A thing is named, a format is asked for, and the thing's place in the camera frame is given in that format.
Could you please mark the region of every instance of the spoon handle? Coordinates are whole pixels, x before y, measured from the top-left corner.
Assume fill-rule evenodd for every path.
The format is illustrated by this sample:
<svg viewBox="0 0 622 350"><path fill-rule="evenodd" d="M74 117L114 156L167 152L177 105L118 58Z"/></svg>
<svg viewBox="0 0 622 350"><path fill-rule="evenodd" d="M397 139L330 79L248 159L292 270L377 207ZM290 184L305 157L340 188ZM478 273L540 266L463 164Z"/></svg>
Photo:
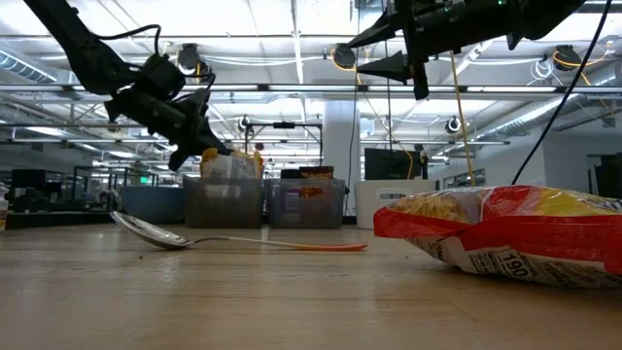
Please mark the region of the spoon handle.
<svg viewBox="0 0 622 350"><path fill-rule="evenodd" d="M315 251L315 252L358 252L367 247L367 243L357 244L339 244L339 245L313 245L313 244L296 244L287 242L275 242L264 241L260 239L241 238L241 237L207 237L194 241L194 243L200 243L208 240L230 240L238 242L258 243L263 245L269 245L274 247L292 248L303 251Z"/></svg>

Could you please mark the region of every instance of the red bag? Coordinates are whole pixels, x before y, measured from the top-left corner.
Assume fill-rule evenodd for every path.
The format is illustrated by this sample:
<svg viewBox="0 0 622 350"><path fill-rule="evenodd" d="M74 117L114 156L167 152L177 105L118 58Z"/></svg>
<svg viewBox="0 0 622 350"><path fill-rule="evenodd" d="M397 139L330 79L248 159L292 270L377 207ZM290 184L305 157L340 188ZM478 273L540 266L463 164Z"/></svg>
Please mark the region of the red bag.
<svg viewBox="0 0 622 350"><path fill-rule="evenodd" d="M619 200L544 187L417 194L380 209L377 236L404 238L465 272L567 287L622 287Z"/></svg>

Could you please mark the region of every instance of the nutrition label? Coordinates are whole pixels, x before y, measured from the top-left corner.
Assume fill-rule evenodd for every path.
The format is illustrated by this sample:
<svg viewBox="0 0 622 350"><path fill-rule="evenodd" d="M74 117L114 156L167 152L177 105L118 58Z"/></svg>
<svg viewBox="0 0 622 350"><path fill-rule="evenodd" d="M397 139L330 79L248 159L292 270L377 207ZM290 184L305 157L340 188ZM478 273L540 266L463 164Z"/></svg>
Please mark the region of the nutrition label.
<svg viewBox="0 0 622 350"><path fill-rule="evenodd" d="M622 287L622 277L607 272L601 262L528 255L510 247L465 251L456 237L409 241L431 256L466 272L497 274L565 287Z"/></svg>

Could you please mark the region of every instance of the plastic bin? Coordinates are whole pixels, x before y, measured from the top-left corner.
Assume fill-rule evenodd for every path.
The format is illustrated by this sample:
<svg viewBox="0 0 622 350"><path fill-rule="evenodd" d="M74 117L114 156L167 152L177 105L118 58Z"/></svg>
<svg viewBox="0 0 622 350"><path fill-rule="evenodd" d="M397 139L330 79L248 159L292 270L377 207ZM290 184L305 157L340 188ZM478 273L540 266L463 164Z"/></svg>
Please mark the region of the plastic bin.
<svg viewBox="0 0 622 350"><path fill-rule="evenodd" d="M345 181L267 181L268 222L273 228L340 228Z"/></svg>
<svg viewBox="0 0 622 350"><path fill-rule="evenodd" d="M376 211L394 201L416 193L438 190L433 180L367 180L354 184L357 203L357 227L373 228Z"/></svg>
<svg viewBox="0 0 622 350"><path fill-rule="evenodd" d="M256 179L184 178L188 228L260 228L263 184Z"/></svg>

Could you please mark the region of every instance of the storage bin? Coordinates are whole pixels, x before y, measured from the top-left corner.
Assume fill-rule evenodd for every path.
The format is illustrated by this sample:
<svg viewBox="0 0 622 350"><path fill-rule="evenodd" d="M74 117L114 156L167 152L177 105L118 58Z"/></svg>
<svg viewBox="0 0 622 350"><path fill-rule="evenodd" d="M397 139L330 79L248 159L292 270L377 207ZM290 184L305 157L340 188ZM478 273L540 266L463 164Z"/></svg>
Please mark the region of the storage bin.
<svg viewBox="0 0 622 350"><path fill-rule="evenodd" d="M354 184L357 205L357 227L373 228L376 211L394 201L413 195L438 190L433 180L369 180Z"/></svg>
<svg viewBox="0 0 622 350"><path fill-rule="evenodd" d="M267 181L268 222L273 228L340 228L345 181Z"/></svg>
<svg viewBox="0 0 622 350"><path fill-rule="evenodd" d="M188 228L261 227L261 180L185 177L184 194Z"/></svg>
<svg viewBox="0 0 622 350"><path fill-rule="evenodd" d="M182 189L125 186L121 203L127 214L151 224L175 224L184 219Z"/></svg>

